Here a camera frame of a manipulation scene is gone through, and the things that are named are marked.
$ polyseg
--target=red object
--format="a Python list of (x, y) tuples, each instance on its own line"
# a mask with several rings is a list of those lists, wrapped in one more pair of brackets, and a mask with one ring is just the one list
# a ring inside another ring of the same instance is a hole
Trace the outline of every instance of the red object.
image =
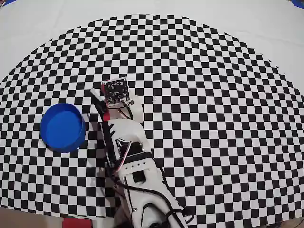
[(62, 228), (92, 228), (93, 224), (90, 219), (85, 218), (64, 218)]

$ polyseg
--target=electronic component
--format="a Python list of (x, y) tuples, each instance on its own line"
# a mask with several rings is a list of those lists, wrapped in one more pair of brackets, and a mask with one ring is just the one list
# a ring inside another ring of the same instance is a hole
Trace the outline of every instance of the electronic component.
[(104, 96), (109, 107), (120, 103), (122, 100), (125, 102), (130, 100), (126, 77), (103, 82), (103, 85)]

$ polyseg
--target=blue container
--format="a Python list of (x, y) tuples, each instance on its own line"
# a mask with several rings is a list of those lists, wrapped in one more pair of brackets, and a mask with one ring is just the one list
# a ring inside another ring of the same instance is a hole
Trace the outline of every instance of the blue container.
[(40, 135), (43, 142), (54, 151), (72, 152), (83, 143), (86, 125), (79, 110), (68, 103), (50, 107), (43, 115)]

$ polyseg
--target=cable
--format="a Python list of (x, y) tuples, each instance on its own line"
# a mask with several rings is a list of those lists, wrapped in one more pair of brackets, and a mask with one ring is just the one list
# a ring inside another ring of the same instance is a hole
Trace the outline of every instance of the cable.
[(134, 118), (133, 118), (133, 114), (131, 112), (130, 106), (124, 100), (121, 100), (121, 102), (123, 103), (123, 106), (128, 110), (130, 119), (133, 120)]
[(121, 115), (123, 115), (125, 118), (130, 120), (130, 117), (128, 117), (120, 108), (118, 109)]
[[(162, 169), (162, 167), (158, 167), (158, 168), (159, 168), (160, 171), (161, 171), (162, 178), (163, 178), (163, 183), (166, 185), (168, 191), (171, 193), (170, 188), (169, 188), (169, 185), (168, 185), (168, 183), (167, 183), (167, 179), (166, 179), (166, 177), (165, 177), (165, 172), (164, 172), (164, 170)], [(189, 220), (186, 221), (186, 224), (191, 223), (192, 220), (194, 220), (194, 215), (191, 215), (191, 218), (190, 218)]]
[(127, 110), (128, 110), (128, 112), (129, 112), (130, 119), (131, 119), (131, 120), (134, 120), (134, 117), (133, 117), (133, 114), (132, 114), (132, 112), (131, 112), (131, 109), (130, 109), (129, 107), (127, 107)]
[(132, 202), (131, 202), (130, 190), (127, 189), (127, 192), (128, 192), (128, 198), (129, 198), (130, 207), (131, 207), (130, 224), (132, 225), (133, 206), (132, 206)]
[(124, 107), (118, 107), (118, 108), (109, 108), (108, 109), (121, 109), (121, 108), (124, 108)]
[(296, 227), (298, 227), (299, 225), (301, 225), (302, 224), (302, 222), (303, 222), (303, 220), (304, 220), (304, 218), (301, 220), (301, 222), (298, 224), (298, 225), (296, 225), (295, 227), (293, 227), (293, 228), (296, 228)]
[(130, 148), (131, 148), (131, 145), (132, 145), (132, 141), (129, 142), (129, 145), (128, 145), (127, 149), (125, 150), (123, 159), (122, 159), (122, 161), (120, 162), (120, 165), (118, 166), (117, 170), (114, 171), (114, 173), (117, 173), (117, 172), (121, 169), (121, 167), (123, 166), (124, 161), (125, 161), (125, 159), (126, 159), (128, 153), (129, 153), (129, 150), (130, 150)]
[[(121, 187), (123, 187), (123, 188), (125, 188), (125, 189), (134, 190), (134, 191), (141, 191), (141, 192), (147, 192), (147, 193), (150, 193), (150, 194), (158, 195), (159, 197), (161, 197), (161, 198), (165, 201), (165, 203), (167, 204), (167, 206), (169, 207), (170, 210), (174, 210), (173, 207), (172, 207), (172, 205), (170, 204), (169, 200), (167, 199), (167, 197), (165, 197), (165, 196), (164, 196), (163, 194), (161, 194), (160, 192), (157, 192), (157, 191), (154, 191), (154, 190), (151, 190), (151, 189), (143, 189), (143, 188), (138, 188), (138, 187), (134, 187), (134, 186), (130, 186), (130, 185), (123, 184), (123, 183), (121, 183), (121, 182), (115, 180), (115, 178), (113, 178), (113, 175), (112, 175), (112, 173), (111, 173), (110, 170), (109, 170), (109, 167), (107, 167), (107, 172), (108, 172), (108, 174), (109, 174), (111, 180), (112, 180), (115, 184), (117, 184), (117, 185), (119, 185), (119, 186), (121, 186)], [(180, 219), (179, 219), (179, 217), (176, 215), (176, 213), (173, 213), (172, 216), (175, 218), (175, 220), (176, 220), (176, 222), (179, 224), (179, 226), (180, 226), (181, 228), (184, 228), (184, 225), (182, 224), (182, 222), (180, 221)]]
[(116, 188), (112, 188), (118, 195), (120, 195), (121, 197), (123, 197), (125, 199), (125, 196), (123, 194), (121, 194)]

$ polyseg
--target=checkerboard mat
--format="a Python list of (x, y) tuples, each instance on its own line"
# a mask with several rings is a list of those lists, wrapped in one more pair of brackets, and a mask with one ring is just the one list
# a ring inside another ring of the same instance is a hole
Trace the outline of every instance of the checkerboard mat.
[[(189, 227), (254, 227), (302, 216), (303, 97), (261, 54), (188, 18), (128, 15), (38, 47), (0, 84), (0, 205), (53, 216), (113, 216), (90, 89), (128, 77), (168, 185)], [(77, 152), (39, 136), (60, 102), (83, 114)]]

